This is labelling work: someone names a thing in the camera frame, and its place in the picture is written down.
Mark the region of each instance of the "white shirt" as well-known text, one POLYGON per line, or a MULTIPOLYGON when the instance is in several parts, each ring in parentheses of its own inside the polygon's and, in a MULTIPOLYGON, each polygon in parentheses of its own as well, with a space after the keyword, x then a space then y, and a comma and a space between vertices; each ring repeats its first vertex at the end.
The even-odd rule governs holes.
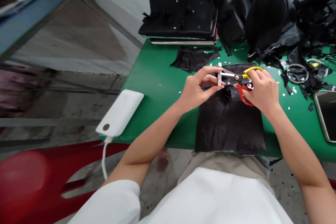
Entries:
POLYGON ((119 180, 96 191, 69 224, 292 223, 260 181, 197 168, 141 221, 140 188, 119 180))

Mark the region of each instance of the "red scissor handle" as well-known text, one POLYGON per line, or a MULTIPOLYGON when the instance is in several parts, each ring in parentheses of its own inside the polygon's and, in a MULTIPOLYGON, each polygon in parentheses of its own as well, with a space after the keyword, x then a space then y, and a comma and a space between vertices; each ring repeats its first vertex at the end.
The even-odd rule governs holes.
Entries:
POLYGON ((254 106, 252 103, 250 103, 250 102, 248 102, 248 101, 245 100, 244 95, 243 95, 243 91, 242 91, 242 88, 245 89, 245 90, 247 90, 247 91, 252 91, 253 89, 248 88, 248 87, 246 87, 244 85, 240 86, 239 84, 237 85, 237 88, 238 88, 238 92, 239 92, 240 98, 243 101, 243 103, 245 103, 248 106, 254 106))

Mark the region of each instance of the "smartphone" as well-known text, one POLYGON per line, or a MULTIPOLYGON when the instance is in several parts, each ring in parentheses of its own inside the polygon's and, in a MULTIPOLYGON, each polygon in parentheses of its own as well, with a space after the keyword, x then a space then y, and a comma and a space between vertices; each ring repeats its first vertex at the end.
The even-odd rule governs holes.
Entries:
POLYGON ((318 91, 314 100, 324 137, 328 142, 336 143, 336 92, 318 91))

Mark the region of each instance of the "yellow scissor handle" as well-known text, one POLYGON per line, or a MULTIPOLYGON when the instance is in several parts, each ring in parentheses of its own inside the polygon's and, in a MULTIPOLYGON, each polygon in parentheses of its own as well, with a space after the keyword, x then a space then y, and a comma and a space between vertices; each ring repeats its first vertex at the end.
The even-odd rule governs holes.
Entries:
POLYGON ((246 69, 243 73, 243 75, 242 75, 242 77, 243 77, 243 79, 244 78, 249 78, 250 79, 250 77, 249 77, 249 75, 247 74, 248 72, 250 72, 251 70, 260 70, 260 71, 262 71, 263 69, 261 68, 261 67, 258 67, 258 66, 253 66, 253 67, 250 67, 249 69, 246 69))

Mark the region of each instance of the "scissors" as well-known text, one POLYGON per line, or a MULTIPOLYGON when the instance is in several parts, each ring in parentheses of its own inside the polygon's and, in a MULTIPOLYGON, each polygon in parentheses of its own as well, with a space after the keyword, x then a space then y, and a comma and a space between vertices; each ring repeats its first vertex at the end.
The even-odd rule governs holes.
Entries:
POLYGON ((226 70, 225 68, 223 69, 223 72, 224 73, 218 73, 220 75, 223 75, 223 76, 226 76, 228 78, 231 78, 231 79, 234 79, 236 80, 239 84, 237 85, 237 88, 238 88, 238 92, 239 92, 239 96, 242 100, 243 103, 245 103, 246 105, 248 106, 254 106, 252 103, 248 102, 245 100, 244 96, 243 96, 243 92, 242 92, 242 89, 245 89, 247 91, 252 91, 253 89, 249 88, 249 87, 246 87, 245 85, 242 84, 242 80, 245 79, 245 78, 249 78, 250 79, 250 76, 248 75, 249 71, 251 70, 260 70, 262 71, 263 69, 261 67, 258 67, 258 66, 253 66, 249 69, 246 69, 242 75, 238 75, 238 74, 235 74, 229 70, 226 70))

